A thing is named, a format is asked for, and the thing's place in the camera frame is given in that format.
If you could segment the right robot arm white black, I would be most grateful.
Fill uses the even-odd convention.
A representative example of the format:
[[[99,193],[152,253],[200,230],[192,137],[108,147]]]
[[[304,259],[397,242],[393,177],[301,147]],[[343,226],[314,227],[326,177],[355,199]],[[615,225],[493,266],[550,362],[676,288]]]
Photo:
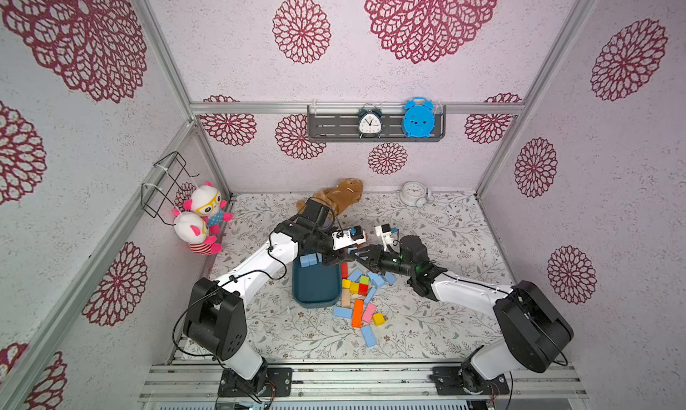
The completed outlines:
[[[499,337],[461,363],[466,388],[478,390],[482,383],[514,371],[542,374],[551,365],[568,362],[564,349],[575,336],[573,328],[530,281],[501,285],[461,277],[434,263],[416,235],[402,237],[398,249],[385,243],[364,244],[347,253],[375,274],[407,277],[408,285],[423,298],[493,316]]]

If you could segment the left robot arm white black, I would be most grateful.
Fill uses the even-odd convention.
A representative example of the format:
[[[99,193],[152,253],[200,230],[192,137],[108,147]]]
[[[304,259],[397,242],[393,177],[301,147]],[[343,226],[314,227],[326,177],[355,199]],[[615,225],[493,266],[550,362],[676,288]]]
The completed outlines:
[[[348,260],[348,250],[367,241],[362,226],[325,231],[330,208],[309,199],[303,213],[275,225],[266,243],[217,280],[198,280],[184,314],[182,332],[239,378],[253,381],[266,361],[248,344],[247,304],[268,281],[303,255],[319,254],[325,265]]]

